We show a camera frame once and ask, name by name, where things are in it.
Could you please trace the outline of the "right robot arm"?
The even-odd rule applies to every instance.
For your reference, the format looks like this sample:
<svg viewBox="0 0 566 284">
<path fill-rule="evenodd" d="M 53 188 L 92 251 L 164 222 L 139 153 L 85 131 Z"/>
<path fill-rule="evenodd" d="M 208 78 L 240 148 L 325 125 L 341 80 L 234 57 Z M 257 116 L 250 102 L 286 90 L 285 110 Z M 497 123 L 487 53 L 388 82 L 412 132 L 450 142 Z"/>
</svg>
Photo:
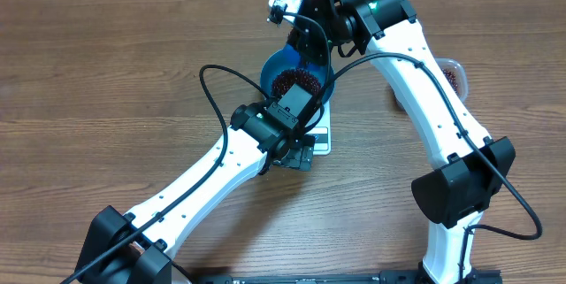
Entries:
<svg viewBox="0 0 566 284">
<path fill-rule="evenodd" d="M 499 283 L 497 271 L 471 265 L 475 232 L 515 159 L 507 138 L 494 140 L 469 113 L 433 56 L 409 0 L 270 0 L 289 22 L 301 16 L 323 28 L 294 48 L 320 64 L 325 50 L 349 43 L 383 74 L 409 115 L 432 171 L 411 192 L 429 222 L 417 283 Z"/>
</svg>

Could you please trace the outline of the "blue plastic measuring scoop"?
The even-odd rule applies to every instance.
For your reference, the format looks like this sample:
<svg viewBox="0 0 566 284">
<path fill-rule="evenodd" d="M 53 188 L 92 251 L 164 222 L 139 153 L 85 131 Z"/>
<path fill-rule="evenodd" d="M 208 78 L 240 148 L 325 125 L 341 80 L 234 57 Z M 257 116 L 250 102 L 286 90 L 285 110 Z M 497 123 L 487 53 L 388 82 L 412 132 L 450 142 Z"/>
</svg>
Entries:
<svg viewBox="0 0 566 284">
<path fill-rule="evenodd" d="M 283 61 L 292 68 L 307 68 L 309 62 L 290 44 L 286 44 L 282 49 Z"/>
</svg>

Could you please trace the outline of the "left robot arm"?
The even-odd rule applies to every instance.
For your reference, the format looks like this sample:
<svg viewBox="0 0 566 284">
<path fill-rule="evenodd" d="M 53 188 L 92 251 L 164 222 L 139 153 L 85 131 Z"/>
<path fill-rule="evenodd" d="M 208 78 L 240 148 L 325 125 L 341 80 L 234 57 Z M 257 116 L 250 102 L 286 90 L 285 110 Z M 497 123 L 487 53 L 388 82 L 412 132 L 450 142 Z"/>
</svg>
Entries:
<svg viewBox="0 0 566 284">
<path fill-rule="evenodd" d="M 233 190 L 272 164 L 308 171 L 316 139 L 302 113 L 265 101 L 238 107 L 204 156 L 155 196 L 92 220 L 71 283 L 186 283 L 173 259 L 195 227 Z"/>
</svg>

